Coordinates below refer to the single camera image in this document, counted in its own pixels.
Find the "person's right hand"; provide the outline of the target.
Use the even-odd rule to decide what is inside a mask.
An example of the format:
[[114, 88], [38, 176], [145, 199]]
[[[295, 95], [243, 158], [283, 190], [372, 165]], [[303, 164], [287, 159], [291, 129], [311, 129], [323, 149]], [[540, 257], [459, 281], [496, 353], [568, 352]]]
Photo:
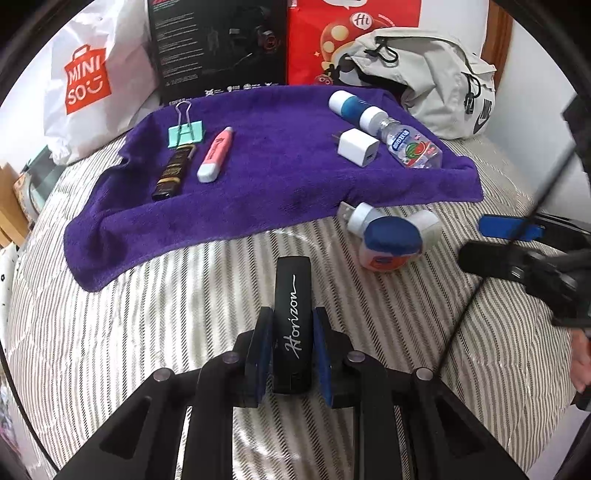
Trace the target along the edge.
[[571, 331], [570, 378], [578, 393], [591, 383], [590, 339], [581, 330]]

